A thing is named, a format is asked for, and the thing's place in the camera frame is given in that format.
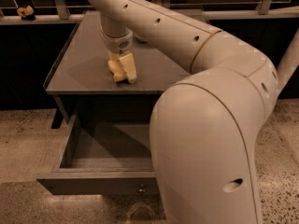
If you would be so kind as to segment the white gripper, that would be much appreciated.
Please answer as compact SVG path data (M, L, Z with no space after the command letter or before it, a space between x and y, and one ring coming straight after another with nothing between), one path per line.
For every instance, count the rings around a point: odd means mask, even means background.
M101 27L101 35L106 48L109 50L109 59L111 61L119 59L128 82L136 82L137 74L134 55L130 51L127 51L133 43L133 32L126 27L120 26L116 28Z

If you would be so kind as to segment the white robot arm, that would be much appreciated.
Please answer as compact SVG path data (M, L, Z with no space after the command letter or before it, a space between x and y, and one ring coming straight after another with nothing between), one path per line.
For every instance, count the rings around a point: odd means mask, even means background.
M298 41L273 65L237 37L148 1L88 1L111 51L130 29L189 72L159 98L149 123L168 224L263 224L254 148L298 66Z

